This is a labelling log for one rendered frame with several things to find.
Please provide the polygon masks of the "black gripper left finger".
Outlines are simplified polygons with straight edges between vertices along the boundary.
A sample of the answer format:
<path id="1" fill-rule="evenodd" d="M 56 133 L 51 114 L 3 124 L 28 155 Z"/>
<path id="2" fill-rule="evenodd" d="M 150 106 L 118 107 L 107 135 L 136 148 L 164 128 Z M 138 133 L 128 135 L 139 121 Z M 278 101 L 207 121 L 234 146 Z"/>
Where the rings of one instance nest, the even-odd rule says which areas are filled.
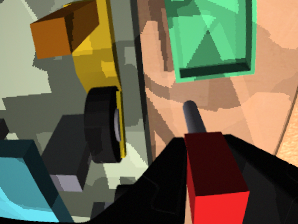
<path id="1" fill-rule="evenodd" d="M 188 149 L 173 137 L 144 175 L 90 221 L 25 221 L 1 217 L 0 224 L 185 224 Z"/>

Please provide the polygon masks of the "red-headed stop pin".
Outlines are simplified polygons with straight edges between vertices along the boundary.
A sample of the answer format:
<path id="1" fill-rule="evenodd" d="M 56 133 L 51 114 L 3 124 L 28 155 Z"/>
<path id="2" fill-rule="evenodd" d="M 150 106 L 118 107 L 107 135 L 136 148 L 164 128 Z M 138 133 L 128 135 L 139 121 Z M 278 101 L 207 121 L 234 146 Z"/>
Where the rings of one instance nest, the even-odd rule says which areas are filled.
<path id="1" fill-rule="evenodd" d="M 242 224 L 249 188 L 222 131 L 206 131 L 193 100 L 184 101 L 182 113 L 192 224 Z"/>

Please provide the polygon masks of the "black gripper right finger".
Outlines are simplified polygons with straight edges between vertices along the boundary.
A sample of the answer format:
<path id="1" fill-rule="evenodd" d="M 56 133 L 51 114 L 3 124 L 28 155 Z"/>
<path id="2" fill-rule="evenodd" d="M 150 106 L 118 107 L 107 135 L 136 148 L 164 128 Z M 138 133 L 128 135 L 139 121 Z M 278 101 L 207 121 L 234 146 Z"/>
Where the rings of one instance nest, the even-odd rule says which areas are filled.
<path id="1" fill-rule="evenodd" d="M 249 188 L 242 224 L 298 224 L 298 167 L 222 133 Z"/>

